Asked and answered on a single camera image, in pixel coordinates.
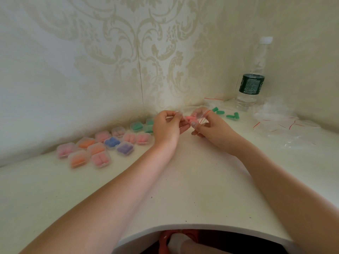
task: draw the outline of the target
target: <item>plastic bottle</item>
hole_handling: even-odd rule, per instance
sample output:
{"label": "plastic bottle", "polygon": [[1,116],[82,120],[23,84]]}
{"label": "plastic bottle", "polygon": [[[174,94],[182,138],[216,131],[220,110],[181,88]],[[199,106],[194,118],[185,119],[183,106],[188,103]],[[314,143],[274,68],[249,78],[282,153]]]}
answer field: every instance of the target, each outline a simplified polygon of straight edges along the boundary
{"label": "plastic bottle", "polygon": [[247,111],[258,100],[258,94],[265,79],[262,73],[272,40],[273,37],[262,37],[254,50],[254,61],[250,66],[250,73],[243,75],[236,97],[236,106],[239,110]]}

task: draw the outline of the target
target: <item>person's left hand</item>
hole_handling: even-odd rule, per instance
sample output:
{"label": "person's left hand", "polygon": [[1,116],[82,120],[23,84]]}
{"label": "person's left hand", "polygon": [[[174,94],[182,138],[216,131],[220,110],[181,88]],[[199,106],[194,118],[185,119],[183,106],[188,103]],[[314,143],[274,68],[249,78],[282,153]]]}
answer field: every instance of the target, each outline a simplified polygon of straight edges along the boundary
{"label": "person's left hand", "polygon": [[171,110],[161,111],[154,119],[153,134],[155,145],[165,144],[175,149],[179,135],[189,129],[190,125],[180,112]]}

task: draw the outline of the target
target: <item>dark green bottle label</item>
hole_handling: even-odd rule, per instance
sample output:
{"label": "dark green bottle label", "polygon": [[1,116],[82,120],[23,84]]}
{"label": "dark green bottle label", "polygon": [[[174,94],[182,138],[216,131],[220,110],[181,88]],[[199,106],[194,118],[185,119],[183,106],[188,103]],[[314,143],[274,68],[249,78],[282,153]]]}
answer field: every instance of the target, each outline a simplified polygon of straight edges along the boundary
{"label": "dark green bottle label", "polygon": [[265,77],[257,74],[244,74],[242,76],[239,92],[245,94],[259,94]]}

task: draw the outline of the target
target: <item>white bottle cap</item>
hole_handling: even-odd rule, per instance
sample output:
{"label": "white bottle cap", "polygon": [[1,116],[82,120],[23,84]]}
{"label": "white bottle cap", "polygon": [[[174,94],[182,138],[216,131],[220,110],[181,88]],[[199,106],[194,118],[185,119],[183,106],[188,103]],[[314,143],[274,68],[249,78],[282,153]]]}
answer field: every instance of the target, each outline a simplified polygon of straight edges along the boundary
{"label": "white bottle cap", "polygon": [[273,37],[261,37],[259,44],[271,44],[273,41]]}

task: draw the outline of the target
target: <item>white sock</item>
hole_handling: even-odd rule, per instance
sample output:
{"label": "white sock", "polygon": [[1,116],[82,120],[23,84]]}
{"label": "white sock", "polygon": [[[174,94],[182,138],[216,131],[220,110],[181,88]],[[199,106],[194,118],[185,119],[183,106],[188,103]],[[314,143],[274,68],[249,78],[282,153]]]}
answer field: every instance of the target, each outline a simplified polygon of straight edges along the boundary
{"label": "white sock", "polygon": [[174,233],[171,235],[171,239],[167,245],[171,254],[180,254],[181,245],[187,240],[192,240],[183,233]]}

